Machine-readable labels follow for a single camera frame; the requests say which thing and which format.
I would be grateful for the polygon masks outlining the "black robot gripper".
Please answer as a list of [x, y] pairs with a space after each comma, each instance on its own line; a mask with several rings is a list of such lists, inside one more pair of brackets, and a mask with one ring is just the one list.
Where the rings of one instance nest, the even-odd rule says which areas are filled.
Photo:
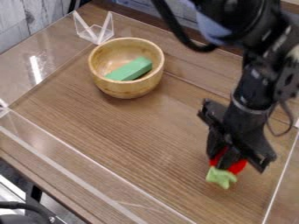
[[243, 170], [246, 160], [263, 173], [277, 161], [277, 152], [267, 140], [265, 111], [250, 113], [231, 101], [229, 106], [205, 99], [198, 117], [209, 126], [207, 155], [219, 155], [217, 167], [222, 170]]

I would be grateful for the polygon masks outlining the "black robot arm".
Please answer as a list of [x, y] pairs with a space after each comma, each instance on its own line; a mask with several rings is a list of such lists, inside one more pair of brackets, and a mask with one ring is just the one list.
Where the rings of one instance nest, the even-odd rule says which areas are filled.
[[210, 127], [207, 154], [230, 170], [251, 163], [259, 172], [277, 160], [265, 135], [278, 106], [299, 93], [299, 22], [281, 0], [193, 0], [210, 48], [245, 51], [242, 76], [227, 106], [205, 100], [199, 118]]

